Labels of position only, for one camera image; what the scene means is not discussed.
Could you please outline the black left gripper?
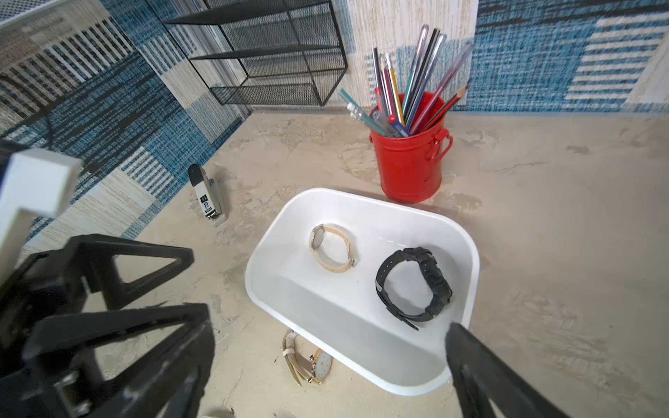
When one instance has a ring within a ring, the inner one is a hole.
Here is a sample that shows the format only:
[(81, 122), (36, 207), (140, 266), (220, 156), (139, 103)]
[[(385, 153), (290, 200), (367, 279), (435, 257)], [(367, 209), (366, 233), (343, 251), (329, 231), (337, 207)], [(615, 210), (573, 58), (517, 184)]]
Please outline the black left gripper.
[(83, 287), (119, 310), (193, 262), (190, 248), (102, 234), (29, 256), (1, 285), (1, 416), (197, 416), (214, 359), (207, 305), (58, 315), (83, 306)]

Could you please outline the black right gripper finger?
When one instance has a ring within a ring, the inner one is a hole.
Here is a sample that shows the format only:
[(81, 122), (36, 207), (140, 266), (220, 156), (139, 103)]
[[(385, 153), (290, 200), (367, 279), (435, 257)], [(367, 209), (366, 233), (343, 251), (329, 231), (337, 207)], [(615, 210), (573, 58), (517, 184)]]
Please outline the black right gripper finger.
[(445, 339), (446, 356), (464, 417), (565, 417), (487, 348), (468, 329), (453, 322)]

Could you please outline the black watch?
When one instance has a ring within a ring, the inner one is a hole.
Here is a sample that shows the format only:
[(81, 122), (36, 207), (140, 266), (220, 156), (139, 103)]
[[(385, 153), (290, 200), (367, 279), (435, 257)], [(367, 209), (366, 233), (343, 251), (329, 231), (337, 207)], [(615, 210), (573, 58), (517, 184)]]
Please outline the black watch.
[(416, 331), (419, 323), (437, 318), (453, 297), (435, 255), (425, 247), (391, 254), (377, 270), (375, 288), (385, 308)]

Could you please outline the white plastic storage box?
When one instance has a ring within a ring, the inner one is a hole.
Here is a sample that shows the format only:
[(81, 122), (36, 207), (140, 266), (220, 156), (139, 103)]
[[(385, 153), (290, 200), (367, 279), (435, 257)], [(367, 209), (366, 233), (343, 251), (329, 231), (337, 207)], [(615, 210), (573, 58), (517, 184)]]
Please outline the white plastic storage box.
[[(308, 247), (312, 229), (349, 231), (356, 264), (330, 273)], [(397, 320), (376, 295), (383, 261), (425, 247), (453, 290), (451, 304), (418, 331)], [(445, 339), (453, 322), (470, 324), (480, 273), (474, 240), (452, 219), (352, 193), (312, 188), (280, 210), (245, 272), (249, 298), (306, 340), (390, 393), (428, 394), (451, 379)]]

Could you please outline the beige strap watch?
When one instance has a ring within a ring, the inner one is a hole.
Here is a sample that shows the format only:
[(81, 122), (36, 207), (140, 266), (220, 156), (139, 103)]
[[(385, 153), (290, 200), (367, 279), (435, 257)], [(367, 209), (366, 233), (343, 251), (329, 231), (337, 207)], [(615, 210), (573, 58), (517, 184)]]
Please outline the beige strap watch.
[(294, 330), (288, 330), (282, 339), (282, 357), (289, 373), (298, 386), (303, 383), (320, 385), (329, 376), (334, 358), (320, 348), (310, 357), (304, 357), (297, 350), (298, 336)]

